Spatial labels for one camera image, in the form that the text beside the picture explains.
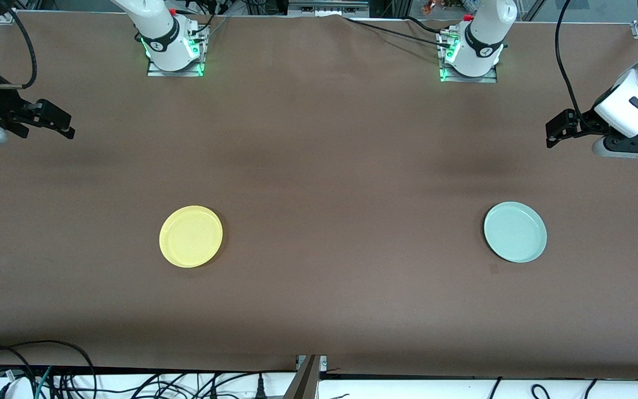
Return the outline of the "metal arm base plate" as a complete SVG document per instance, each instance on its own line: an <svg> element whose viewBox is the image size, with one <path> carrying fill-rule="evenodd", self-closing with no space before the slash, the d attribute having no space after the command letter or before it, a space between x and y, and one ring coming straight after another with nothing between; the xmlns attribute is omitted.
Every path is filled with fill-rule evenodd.
<svg viewBox="0 0 638 399"><path fill-rule="evenodd" d="M483 83L494 84L498 81L496 66L483 76L467 76L459 73L450 61L454 58L460 47L456 31L443 29L435 34L438 44L446 44L446 47L438 46L438 58L440 60L440 81L443 83Z"/></svg>
<svg viewBox="0 0 638 399"><path fill-rule="evenodd" d="M180 55L182 60L188 63L179 70L162 70L152 61L147 51L145 53L148 57L147 76L187 76L188 78L204 76L205 59L208 50L208 32L209 28L203 28L199 33L191 35L190 38L184 38L183 41L180 40L180 44L184 49Z"/></svg>

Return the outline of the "pale green plate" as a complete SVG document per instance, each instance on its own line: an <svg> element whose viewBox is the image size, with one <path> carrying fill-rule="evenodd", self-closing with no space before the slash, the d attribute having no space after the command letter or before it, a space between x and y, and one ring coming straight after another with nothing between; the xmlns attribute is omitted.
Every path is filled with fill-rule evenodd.
<svg viewBox="0 0 638 399"><path fill-rule="evenodd" d="M500 258L528 263L545 251L548 235L540 215L526 204L501 202L486 213L482 231L486 243Z"/></svg>

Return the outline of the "yellow plate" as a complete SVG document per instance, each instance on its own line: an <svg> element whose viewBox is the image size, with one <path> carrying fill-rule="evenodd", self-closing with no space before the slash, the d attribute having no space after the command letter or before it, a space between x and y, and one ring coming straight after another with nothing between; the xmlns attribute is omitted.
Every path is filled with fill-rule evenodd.
<svg viewBox="0 0 638 399"><path fill-rule="evenodd" d="M212 209L187 206L174 211L159 232L164 258L180 268L195 268L212 260L223 243L223 225Z"/></svg>

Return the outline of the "brown table cover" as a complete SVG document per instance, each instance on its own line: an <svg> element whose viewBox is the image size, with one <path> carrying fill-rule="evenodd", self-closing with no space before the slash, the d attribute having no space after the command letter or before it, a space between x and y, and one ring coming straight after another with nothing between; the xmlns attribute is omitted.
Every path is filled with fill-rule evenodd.
<svg viewBox="0 0 638 399"><path fill-rule="evenodd" d="M339 16L214 23L204 76L147 76L124 14L26 12L71 114L0 146L0 345L58 339L98 367L638 378L638 160L547 149L569 103L554 26L517 24L498 83ZM501 202L545 251L486 243ZM223 225L180 268L164 221Z"/></svg>

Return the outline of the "aluminium profile beam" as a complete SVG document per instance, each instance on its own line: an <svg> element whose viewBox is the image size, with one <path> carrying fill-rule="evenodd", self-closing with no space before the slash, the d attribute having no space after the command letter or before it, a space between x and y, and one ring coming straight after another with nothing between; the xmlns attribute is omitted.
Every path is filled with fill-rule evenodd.
<svg viewBox="0 0 638 399"><path fill-rule="evenodd" d="M328 369L325 355L297 356L297 371L282 399L317 399L322 373Z"/></svg>

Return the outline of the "grey metal rail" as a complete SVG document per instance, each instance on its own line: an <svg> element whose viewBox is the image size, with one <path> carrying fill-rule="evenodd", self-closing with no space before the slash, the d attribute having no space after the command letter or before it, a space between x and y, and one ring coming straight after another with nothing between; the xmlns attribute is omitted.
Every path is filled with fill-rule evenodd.
<svg viewBox="0 0 638 399"><path fill-rule="evenodd" d="M288 0L288 16L347 16L369 18L369 0Z"/></svg>

